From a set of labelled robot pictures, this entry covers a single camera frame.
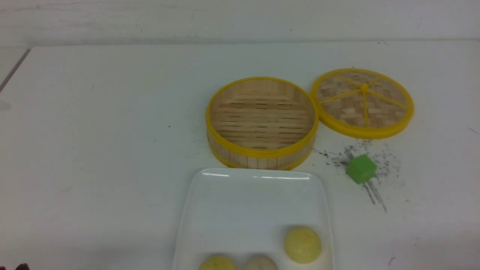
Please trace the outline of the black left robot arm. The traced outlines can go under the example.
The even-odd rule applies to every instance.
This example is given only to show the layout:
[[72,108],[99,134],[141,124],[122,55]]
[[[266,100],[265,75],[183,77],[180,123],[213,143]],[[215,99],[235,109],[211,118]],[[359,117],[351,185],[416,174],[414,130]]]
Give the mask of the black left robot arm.
[[30,270],[29,265],[27,263],[22,263],[18,265],[15,270]]

